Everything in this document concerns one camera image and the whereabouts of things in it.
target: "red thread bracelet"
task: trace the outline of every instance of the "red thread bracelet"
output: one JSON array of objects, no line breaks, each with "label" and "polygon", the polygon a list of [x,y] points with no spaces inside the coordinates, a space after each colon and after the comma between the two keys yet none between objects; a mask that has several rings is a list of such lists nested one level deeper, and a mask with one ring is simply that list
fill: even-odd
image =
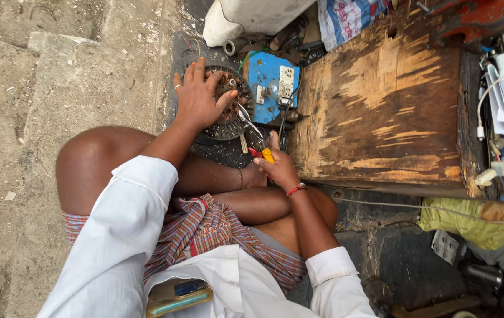
[{"label": "red thread bracelet", "polygon": [[291,189],[285,196],[286,197],[289,197],[292,193],[295,193],[299,190],[306,190],[307,189],[307,186],[301,182],[297,187],[294,187],[293,189]]}]

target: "yellow wire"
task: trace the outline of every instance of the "yellow wire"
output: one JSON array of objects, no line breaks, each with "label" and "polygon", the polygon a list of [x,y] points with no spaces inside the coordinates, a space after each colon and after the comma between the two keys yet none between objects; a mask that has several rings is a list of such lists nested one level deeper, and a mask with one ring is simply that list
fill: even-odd
[{"label": "yellow wire", "polygon": [[201,57],[201,45],[199,44],[199,41],[197,41],[197,40],[195,40],[193,38],[191,38],[189,41],[191,41],[191,40],[197,42],[197,47],[199,48],[199,57],[198,58],[200,58]]}]

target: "red wire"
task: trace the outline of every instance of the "red wire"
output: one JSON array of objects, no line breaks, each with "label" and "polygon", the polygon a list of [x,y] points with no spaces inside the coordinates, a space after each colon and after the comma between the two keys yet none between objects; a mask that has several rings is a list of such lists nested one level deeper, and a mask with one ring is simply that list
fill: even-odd
[{"label": "red wire", "polygon": [[185,38],[183,36],[181,36],[181,38],[185,41],[185,43],[187,43],[187,45],[189,46],[189,49],[191,49],[191,53],[193,53],[193,61],[195,61],[195,63],[196,63],[197,59],[195,58],[195,52],[193,52],[193,48],[191,47],[191,44],[189,44],[189,42],[187,42],[187,40],[185,40]]}]

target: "white shirt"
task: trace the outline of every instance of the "white shirt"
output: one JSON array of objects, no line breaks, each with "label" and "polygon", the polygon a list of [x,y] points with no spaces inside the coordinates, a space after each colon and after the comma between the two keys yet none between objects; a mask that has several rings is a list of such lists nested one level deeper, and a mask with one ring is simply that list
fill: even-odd
[{"label": "white shirt", "polygon": [[276,280],[238,245],[221,246],[154,274],[156,247],[177,170],[138,157],[112,171],[38,317],[143,317],[150,288],[170,277],[201,278],[213,300],[168,317],[375,317],[344,247],[307,260],[311,309],[285,299]]}]

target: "leg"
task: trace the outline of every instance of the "leg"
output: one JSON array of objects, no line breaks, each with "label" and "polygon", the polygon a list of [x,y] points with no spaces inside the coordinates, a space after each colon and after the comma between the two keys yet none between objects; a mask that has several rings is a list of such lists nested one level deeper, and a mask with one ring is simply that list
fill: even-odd
[{"label": "leg", "polygon": [[[317,188],[307,190],[315,206],[333,230],[338,219],[336,203]],[[228,204],[244,225],[253,225],[271,236],[297,255],[301,255],[295,219],[291,206],[280,188],[253,188],[244,191],[219,193],[213,198]]]},{"label": "leg", "polygon": [[[112,177],[111,171],[136,157],[155,136],[128,127],[98,127],[84,131],[61,148],[56,161],[61,209],[89,215]],[[176,196],[240,189],[240,172],[189,153],[181,166]],[[265,185],[265,174],[255,164],[242,169],[244,187]]]}]

